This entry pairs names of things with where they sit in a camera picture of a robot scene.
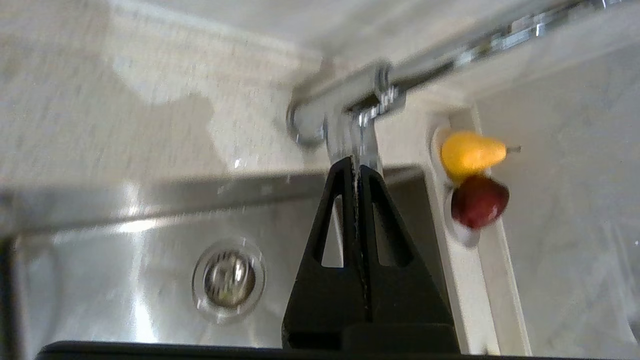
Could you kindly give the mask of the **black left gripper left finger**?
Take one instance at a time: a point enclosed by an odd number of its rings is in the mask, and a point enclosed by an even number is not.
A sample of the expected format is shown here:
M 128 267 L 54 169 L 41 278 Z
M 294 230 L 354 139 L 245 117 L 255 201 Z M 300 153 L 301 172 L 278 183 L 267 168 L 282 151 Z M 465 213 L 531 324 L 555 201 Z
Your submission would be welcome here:
M 354 180 L 350 157 L 329 169 L 282 321 L 286 349 L 342 349 L 343 332 L 367 319 Z M 338 197 L 342 198 L 343 265 L 329 268 L 322 260 Z

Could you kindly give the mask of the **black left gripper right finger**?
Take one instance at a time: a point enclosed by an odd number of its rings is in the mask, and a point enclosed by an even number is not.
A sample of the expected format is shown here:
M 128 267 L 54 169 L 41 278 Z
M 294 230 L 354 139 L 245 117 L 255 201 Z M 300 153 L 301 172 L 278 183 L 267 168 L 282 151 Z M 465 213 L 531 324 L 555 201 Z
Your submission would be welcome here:
M 376 170 L 358 170 L 358 234 L 365 276 L 362 337 L 378 351 L 458 351 L 455 323 Z

